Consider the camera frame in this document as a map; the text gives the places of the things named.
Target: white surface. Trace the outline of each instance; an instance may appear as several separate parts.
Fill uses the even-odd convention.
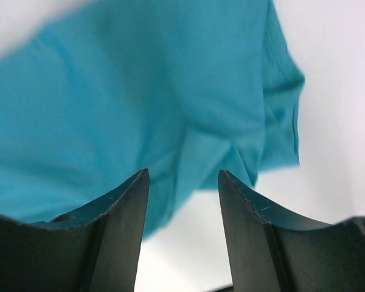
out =
[[[0,56],[81,0],[0,0]],[[365,0],[276,0],[307,82],[301,167],[260,177],[258,191],[322,221],[365,215]],[[143,244],[136,292],[206,291],[231,282],[216,192],[196,194]]]

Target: black plastic part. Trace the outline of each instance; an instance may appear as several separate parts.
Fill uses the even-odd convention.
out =
[[[132,292],[149,174],[49,223],[0,215],[0,292]]]
[[[219,175],[235,292],[365,292],[365,217],[318,222]]]

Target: teal cloth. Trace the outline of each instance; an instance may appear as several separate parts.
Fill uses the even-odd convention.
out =
[[[148,237],[219,169],[298,164],[303,84],[271,1],[89,4],[0,60],[0,213],[48,221],[149,168]]]

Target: garment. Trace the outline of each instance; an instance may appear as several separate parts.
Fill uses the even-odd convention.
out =
[[[0,213],[48,221],[151,177],[144,236],[219,169],[298,161],[304,77],[267,0],[100,0],[0,61]]]

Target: blue fabric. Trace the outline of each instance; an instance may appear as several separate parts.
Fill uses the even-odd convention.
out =
[[[266,0],[101,0],[0,61],[0,213],[50,220],[149,168],[145,237],[219,169],[298,163],[304,84]]]

